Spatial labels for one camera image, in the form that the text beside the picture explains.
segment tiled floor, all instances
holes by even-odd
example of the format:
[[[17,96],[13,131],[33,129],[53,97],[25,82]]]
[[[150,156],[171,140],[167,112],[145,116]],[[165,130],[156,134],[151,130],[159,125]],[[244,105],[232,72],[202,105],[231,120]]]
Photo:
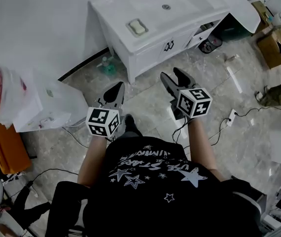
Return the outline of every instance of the tiled floor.
[[[224,63],[225,57],[236,54],[238,59]],[[96,94],[106,86],[124,81],[126,91],[123,112],[134,116],[144,135],[170,142],[173,131],[182,122],[175,122],[171,113],[171,96],[159,78],[162,71],[171,75],[173,67],[184,69],[212,94],[211,110],[202,118],[209,137],[218,132],[220,122],[229,116],[232,108],[239,114],[245,114],[249,109],[258,107],[254,98],[255,91],[262,90],[264,85],[276,86],[281,83],[281,66],[269,70],[253,39],[224,43],[208,55],[198,49],[189,49],[137,77],[133,85],[127,83],[127,73],[122,63],[115,62],[117,74],[114,76],[107,76],[96,68],[99,63],[100,59],[91,62],[64,82],[81,90],[88,104],[91,104]],[[278,115],[281,115],[281,111],[274,109],[252,111],[246,117],[236,117],[232,127],[222,131],[220,140],[213,149],[218,166],[225,176],[233,174],[268,195],[277,191],[281,186],[281,165],[270,160],[269,125]],[[85,124],[67,130],[81,143],[89,146],[91,136]],[[64,130],[30,132],[22,136],[30,154],[37,155],[37,159],[33,160],[33,168],[27,174],[28,178],[32,179],[38,173],[54,167],[79,171],[86,149],[78,145]],[[214,136],[211,142],[215,143],[216,140],[217,136]],[[184,147],[188,145],[186,127],[179,142]],[[62,180],[75,182],[76,176],[57,171],[40,176],[35,181],[40,201],[51,200],[56,184]],[[6,188],[10,194],[14,194],[20,186],[10,184]],[[39,201],[35,198],[30,200],[32,199],[35,202],[30,201],[29,206]],[[44,235],[46,220],[47,214],[33,226],[39,235]]]

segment soap bar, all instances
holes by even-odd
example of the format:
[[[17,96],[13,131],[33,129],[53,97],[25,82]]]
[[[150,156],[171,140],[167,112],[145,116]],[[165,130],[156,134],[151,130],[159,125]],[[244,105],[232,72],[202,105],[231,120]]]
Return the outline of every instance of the soap bar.
[[[130,26],[137,35],[141,35],[146,31],[146,29],[143,26],[141,26],[141,24],[137,19],[133,20],[130,23]]]

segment white cabinet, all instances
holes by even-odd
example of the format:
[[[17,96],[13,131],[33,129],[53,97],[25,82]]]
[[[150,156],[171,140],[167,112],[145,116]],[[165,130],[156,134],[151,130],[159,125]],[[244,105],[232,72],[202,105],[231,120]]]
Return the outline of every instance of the white cabinet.
[[[228,13],[224,0],[91,0],[112,55],[130,83],[172,56],[198,45]],[[137,34],[136,22],[145,28]]]
[[[167,42],[160,53],[159,60],[164,61],[169,59],[170,57],[180,53],[184,50],[188,39],[191,37],[193,33],[193,29],[188,30],[184,33],[179,33],[174,35],[169,42]]]
[[[177,31],[166,34],[160,39],[148,43],[135,52],[130,52],[119,39],[116,32],[101,21],[105,38],[110,47],[120,57],[127,68],[129,83],[134,83],[135,78],[157,64],[171,58],[172,56],[206,40],[216,25],[227,15],[227,12],[204,18],[198,23],[180,28]]]
[[[160,63],[159,57],[171,39],[164,40],[136,55],[137,75]]]

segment drawer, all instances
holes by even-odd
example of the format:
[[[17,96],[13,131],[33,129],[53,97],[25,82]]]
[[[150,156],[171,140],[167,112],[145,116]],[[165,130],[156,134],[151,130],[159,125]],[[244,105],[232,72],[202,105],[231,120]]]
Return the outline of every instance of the drawer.
[[[136,68],[137,74],[140,71],[146,71],[147,68],[153,67],[159,63],[159,56],[163,50],[163,47],[169,43],[171,39],[167,39],[159,44],[156,44],[149,49],[136,55]]]
[[[186,48],[191,48],[192,46],[201,43],[202,41],[206,40],[208,36],[211,34],[213,28],[207,29],[206,31],[198,30],[194,36],[191,37],[190,42],[186,45]]]
[[[171,41],[167,42],[161,51],[159,60],[163,61],[169,59],[180,51],[184,50],[185,45],[188,43],[193,29],[190,29],[184,33],[180,33],[172,37]]]

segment soap dish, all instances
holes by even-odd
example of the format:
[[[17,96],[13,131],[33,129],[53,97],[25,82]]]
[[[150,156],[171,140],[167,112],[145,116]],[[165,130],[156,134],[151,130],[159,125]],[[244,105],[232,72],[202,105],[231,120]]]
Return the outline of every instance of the soap dish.
[[[139,23],[142,27],[144,27],[145,31],[144,31],[143,33],[137,34],[137,33],[134,31],[134,29],[131,27],[131,23],[134,22],[135,20],[137,20],[138,23]],[[140,36],[142,36],[142,35],[144,35],[145,33],[148,32],[148,28],[142,23],[142,21],[141,21],[139,18],[133,19],[133,20],[131,20],[130,22],[128,22],[128,23],[126,24],[126,27],[130,30],[130,32],[134,35],[134,37],[137,37],[137,38],[140,37]]]

